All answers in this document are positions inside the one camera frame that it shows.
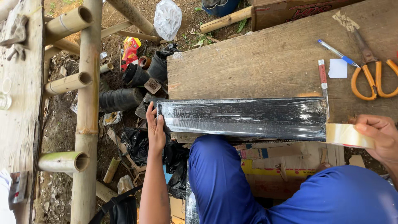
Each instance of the blue pen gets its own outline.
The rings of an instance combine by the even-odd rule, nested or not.
[[[323,42],[321,39],[318,40],[318,43],[320,43],[322,46],[324,46],[326,49],[328,49],[329,51],[335,53],[337,56],[339,56],[341,59],[345,60],[348,64],[355,66],[355,67],[359,67],[359,65],[357,63],[355,63],[353,60],[351,60],[349,57],[343,55],[342,53],[340,53],[338,50],[332,48],[330,45],[328,45],[327,43]]]

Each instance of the scissors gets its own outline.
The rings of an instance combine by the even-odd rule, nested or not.
[[[398,88],[390,94],[385,94],[383,92],[383,90],[381,89],[381,61],[379,61],[375,56],[373,56],[372,52],[369,49],[369,46],[365,43],[365,41],[362,39],[361,35],[359,34],[358,30],[355,28],[354,28],[354,34],[358,40],[358,45],[362,52],[362,67],[357,68],[355,70],[354,74],[352,75],[352,78],[351,78],[352,92],[358,98],[367,100],[367,101],[376,99],[377,95],[384,97],[384,98],[390,98],[390,97],[398,95]],[[373,80],[372,74],[370,73],[368,66],[366,65],[369,62],[376,63],[376,83]],[[395,74],[398,76],[398,66],[390,59],[388,59],[386,63],[394,70]],[[357,77],[359,75],[359,72],[362,69],[363,69],[363,72],[365,73],[366,79],[368,80],[369,86],[371,87],[371,90],[372,90],[371,97],[363,96],[357,90],[357,84],[356,84]]]

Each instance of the orange scissors handle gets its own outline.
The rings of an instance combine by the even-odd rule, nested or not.
[[[376,66],[378,64],[378,62],[380,62],[380,74],[381,74],[381,61],[377,61],[376,62]],[[371,87],[372,90],[372,96],[371,97],[366,97],[363,96],[361,93],[359,93],[358,89],[357,89],[357,77],[359,75],[359,72],[363,69],[363,72],[365,73],[366,79],[368,80],[369,86]],[[375,85],[375,81],[373,80],[373,77],[368,69],[367,65],[362,66],[362,68],[357,68],[354,72],[354,74],[352,75],[351,78],[351,90],[352,92],[360,99],[362,100],[367,100],[367,101],[371,101],[376,99],[377,97],[377,88]]]
[[[387,64],[394,70],[395,74],[398,76],[398,66],[390,59],[387,60]],[[398,88],[390,94],[385,94],[381,89],[381,61],[376,62],[376,87],[377,92],[381,97],[390,98],[398,95]]]

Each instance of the wooden table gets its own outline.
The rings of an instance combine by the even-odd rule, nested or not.
[[[13,16],[23,14],[29,18],[24,43],[26,60],[7,61],[8,49],[0,47],[0,86],[11,80],[11,107],[0,110],[0,169],[8,172],[29,171],[26,199],[11,207],[17,223],[31,223],[33,191],[37,172],[37,155],[41,140],[41,100],[43,92],[43,5],[40,0],[22,0],[10,13],[1,30],[0,41],[10,35]]]
[[[324,40],[360,64],[362,56],[356,38],[341,25],[352,21],[360,26],[359,32],[373,54],[383,61],[383,91],[390,93],[398,87],[398,79],[385,61],[398,63],[397,9],[396,0],[366,0],[175,53],[167,61],[170,99],[321,96],[318,60],[325,60],[328,72],[329,59],[337,56],[317,40]],[[375,64],[369,68],[374,75]],[[389,116],[398,121],[398,96],[363,101],[352,93],[350,80],[354,70],[348,66],[348,79],[328,78],[329,122],[341,123],[347,116],[358,114]],[[363,95],[370,95],[363,72],[357,86]]]

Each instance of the dirt ground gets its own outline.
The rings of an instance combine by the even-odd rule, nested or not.
[[[154,12],[156,4],[160,0],[146,0],[133,1],[129,0],[142,14],[153,23]],[[76,8],[81,5],[83,0],[44,0],[46,16],[56,17],[62,13]],[[217,19],[215,16],[210,16],[202,10],[195,10],[200,7],[201,0],[174,0],[174,2],[181,8],[183,13],[182,25],[175,37],[174,43],[179,45],[178,49],[187,51],[193,48],[201,39],[196,34],[191,34],[191,31],[200,32],[199,27],[201,23],[210,22]],[[242,0],[238,9],[247,7],[249,3],[247,0]],[[111,7],[107,2],[103,4],[102,26],[110,27],[121,22],[126,21],[118,11]],[[229,35],[236,33],[239,28],[239,23],[232,24],[225,28],[212,32],[211,36],[218,40],[224,40]],[[131,32],[139,32],[135,26],[126,29]],[[251,30],[251,21],[247,20],[241,33],[246,33]],[[76,33],[67,37],[70,41],[75,41],[80,38],[80,33]],[[119,70],[119,47],[125,37],[119,35],[111,35],[101,40],[102,52],[107,52],[107,57],[102,60],[103,63],[112,63],[114,70],[101,75],[102,89],[119,89],[127,88],[127,85],[121,81],[122,72]],[[151,42],[141,41],[142,46],[139,48],[138,56],[142,56],[145,46],[147,45],[145,56],[151,57],[156,50],[165,47],[167,44],[156,46]],[[50,74],[51,80],[62,78],[60,73],[61,66],[66,68],[67,74],[71,75],[78,72],[78,57],[67,55],[64,52],[56,55],[52,59]],[[74,139],[76,130],[76,114],[70,109],[77,91],[71,91],[66,94],[54,96],[48,99],[47,115],[44,119],[43,127],[43,143],[42,152],[50,151],[72,151],[74,150]],[[122,121],[115,125],[115,131],[118,136],[122,135],[123,127],[136,127],[138,117],[134,111],[127,111],[123,114]],[[107,171],[108,165],[113,157],[119,156],[116,145],[106,134],[108,126],[105,127],[104,135],[98,138],[98,166],[97,166],[97,180],[103,183],[103,178]],[[345,149],[345,160],[348,164],[348,159],[351,155],[361,154],[365,162],[365,166],[378,174],[385,174],[386,171],[379,162],[372,159],[370,155],[361,149]],[[123,159],[127,164],[130,164],[126,158]],[[107,187],[117,192],[117,183],[121,177],[127,175],[128,171],[120,165],[113,181],[110,184],[105,184]],[[34,202],[35,209],[35,223],[43,221],[44,223],[70,223],[71,197],[72,197],[72,178],[64,173],[50,173],[40,172],[38,175],[38,184],[36,186],[36,200]],[[97,198],[97,208],[100,208],[104,202]],[[109,223],[109,216],[103,219],[103,223]]]

